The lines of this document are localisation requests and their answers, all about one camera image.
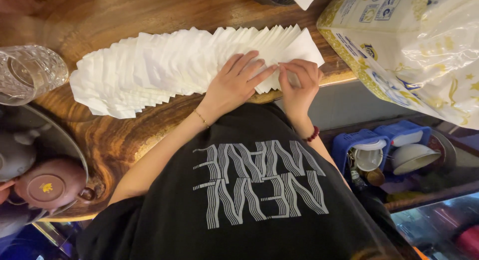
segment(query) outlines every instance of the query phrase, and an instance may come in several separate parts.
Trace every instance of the crystal glass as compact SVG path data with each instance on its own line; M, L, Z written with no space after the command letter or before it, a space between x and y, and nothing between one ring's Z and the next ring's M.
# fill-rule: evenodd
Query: crystal glass
M67 65L51 49L39 45L0 48L0 104L27 104L67 79Z

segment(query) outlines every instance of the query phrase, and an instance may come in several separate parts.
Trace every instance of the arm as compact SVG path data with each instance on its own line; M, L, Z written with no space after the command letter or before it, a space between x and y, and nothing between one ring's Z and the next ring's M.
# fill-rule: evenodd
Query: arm
M258 51L250 51L246 55L237 54L226 62L209 85L206 96L196 108L196 113L191 113L130 168L118 183L109 205L146 194L179 148L254 94L254 88L277 68L269 67L250 79L264 65L264 60L249 63L258 54Z
M286 71L291 71L297 75L301 87L293 87L289 83ZM299 59L294 59L288 63L280 62L279 84L283 92L284 111L301 139L307 139L314 133L313 123L308 116L308 110L316 93L318 93L322 78L323 72L319 70L318 65L314 62ZM308 142L308 145L338 170L338 166L334 163L319 136ZM344 177L342 175L341 177L344 184L349 188Z

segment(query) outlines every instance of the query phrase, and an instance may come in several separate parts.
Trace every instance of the black t-shirt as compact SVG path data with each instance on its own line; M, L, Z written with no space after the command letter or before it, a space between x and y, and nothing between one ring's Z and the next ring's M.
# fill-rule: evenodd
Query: black t-shirt
M244 104L179 149L145 196L110 205L83 260L400 259L339 172L277 107Z

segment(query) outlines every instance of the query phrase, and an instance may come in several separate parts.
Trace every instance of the glass display case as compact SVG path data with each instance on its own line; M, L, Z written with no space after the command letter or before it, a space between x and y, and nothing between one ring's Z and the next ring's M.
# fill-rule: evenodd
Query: glass display case
M406 240L432 260L479 260L479 192L391 215Z

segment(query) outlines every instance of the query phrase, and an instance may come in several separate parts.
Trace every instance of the blue plastic basket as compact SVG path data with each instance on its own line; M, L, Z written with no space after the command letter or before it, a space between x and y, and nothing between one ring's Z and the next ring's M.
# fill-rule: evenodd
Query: blue plastic basket
M417 142L422 145L427 145L429 138L431 137L431 128L422 127L410 121L400 121L391 125L381 125L374 129L374 132L379 135L387 136L391 141L398 137L399 135L412 134L422 131L421 141Z
M336 165L338 166L338 169L341 172L341 174L344 175L346 157L351 147L353 147L356 144L368 144L368 143L376 142L381 139L386 140L386 146L382 149L384 159L381 162L381 165L379 166L379 168L382 170L384 167L384 164L386 163L386 155L389 152L389 146L391 143L391 140L388 137L384 135L378 135L375 132L368 129L362 129L359 132L351 133L351 134L343 133L343 134L337 135L334 138L332 143L331 157L336 163Z

